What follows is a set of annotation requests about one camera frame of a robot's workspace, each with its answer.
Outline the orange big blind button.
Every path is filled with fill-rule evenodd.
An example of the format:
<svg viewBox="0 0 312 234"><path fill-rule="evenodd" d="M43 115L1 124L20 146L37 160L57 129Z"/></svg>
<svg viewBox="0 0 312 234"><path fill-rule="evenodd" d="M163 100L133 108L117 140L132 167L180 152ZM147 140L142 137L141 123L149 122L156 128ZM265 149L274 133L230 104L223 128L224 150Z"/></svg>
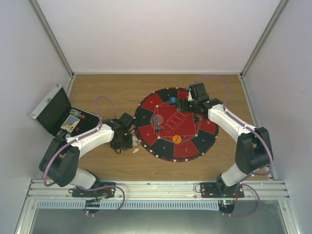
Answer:
<svg viewBox="0 0 312 234"><path fill-rule="evenodd" d="M179 135L175 135L172 137L172 141L174 144L179 144L182 141L182 137Z"/></svg>

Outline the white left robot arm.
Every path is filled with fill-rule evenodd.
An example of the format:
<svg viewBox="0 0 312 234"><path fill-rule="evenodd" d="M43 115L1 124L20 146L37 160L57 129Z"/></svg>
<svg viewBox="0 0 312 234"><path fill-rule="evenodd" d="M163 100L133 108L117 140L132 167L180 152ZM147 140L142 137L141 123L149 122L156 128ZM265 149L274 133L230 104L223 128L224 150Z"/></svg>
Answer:
<svg viewBox="0 0 312 234"><path fill-rule="evenodd" d="M88 170L79 169L78 162L86 153L107 143L117 154L131 149L130 128L133 124L134 118L125 113L119 119L101 120L98 126L78 136L67 139L55 137L39 164L43 184L46 187L73 185L90 197L97 196L100 193L98 177Z"/></svg>

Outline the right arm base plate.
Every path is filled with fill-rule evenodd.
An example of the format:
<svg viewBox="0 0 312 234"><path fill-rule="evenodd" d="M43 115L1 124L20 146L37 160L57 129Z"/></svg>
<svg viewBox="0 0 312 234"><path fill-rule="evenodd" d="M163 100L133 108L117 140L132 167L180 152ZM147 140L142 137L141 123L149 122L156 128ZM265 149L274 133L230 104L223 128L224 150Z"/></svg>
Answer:
<svg viewBox="0 0 312 234"><path fill-rule="evenodd" d="M216 182L201 182L194 187L197 193L201 194L202 198L244 198L242 186L237 184L226 186L220 181Z"/></svg>

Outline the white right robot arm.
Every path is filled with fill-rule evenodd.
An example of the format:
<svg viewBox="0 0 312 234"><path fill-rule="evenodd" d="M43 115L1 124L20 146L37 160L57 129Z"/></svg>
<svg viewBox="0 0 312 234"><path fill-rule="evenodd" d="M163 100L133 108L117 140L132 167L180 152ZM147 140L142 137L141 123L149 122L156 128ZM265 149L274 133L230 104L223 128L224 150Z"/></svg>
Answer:
<svg viewBox="0 0 312 234"><path fill-rule="evenodd" d="M216 98L202 102L179 99L176 108L178 112L198 114L214 122L236 142L235 163L216 179L220 197L228 197L252 175L266 176L272 172L273 153L267 129L242 121Z"/></svg>

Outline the playing card deck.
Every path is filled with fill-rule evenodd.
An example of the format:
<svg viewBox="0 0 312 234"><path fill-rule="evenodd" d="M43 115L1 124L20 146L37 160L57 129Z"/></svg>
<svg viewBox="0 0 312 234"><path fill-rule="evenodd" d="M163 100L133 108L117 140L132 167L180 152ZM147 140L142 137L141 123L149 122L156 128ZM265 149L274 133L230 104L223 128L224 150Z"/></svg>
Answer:
<svg viewBox="0 0 312 234"><path fill-rule="evenodd" d="M79 118L73 115L69 115L60 128L69 133L72 133L75 130L76 126L79 124L79 122Z"/></svg>

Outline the blue small blind button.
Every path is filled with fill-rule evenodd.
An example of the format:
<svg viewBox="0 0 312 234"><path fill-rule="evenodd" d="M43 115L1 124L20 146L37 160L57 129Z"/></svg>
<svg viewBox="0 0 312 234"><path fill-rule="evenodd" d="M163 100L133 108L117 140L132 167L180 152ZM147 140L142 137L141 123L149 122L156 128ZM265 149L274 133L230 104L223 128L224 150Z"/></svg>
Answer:
<svg viewBox="0 0 312 234"><path fill-rule="evenodd" d="M176 98L176 97L170 97L170 98L169 98L169 102L170 102L171 104L176 104L176 103L177 103L177 98Z"/></svg>

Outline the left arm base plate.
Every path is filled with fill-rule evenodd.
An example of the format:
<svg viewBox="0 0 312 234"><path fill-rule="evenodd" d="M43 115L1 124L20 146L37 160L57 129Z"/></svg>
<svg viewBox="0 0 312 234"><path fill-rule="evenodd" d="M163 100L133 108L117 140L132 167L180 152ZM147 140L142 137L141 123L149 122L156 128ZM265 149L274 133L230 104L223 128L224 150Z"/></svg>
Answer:
<svg viewBox="0 0 312 234"><path fill-rule="evenodd" d="M86 197L86 198L111 198L115 195L115 182L100 182L93 185L90 191L74 187L68 190L72 197Z"/></svg>

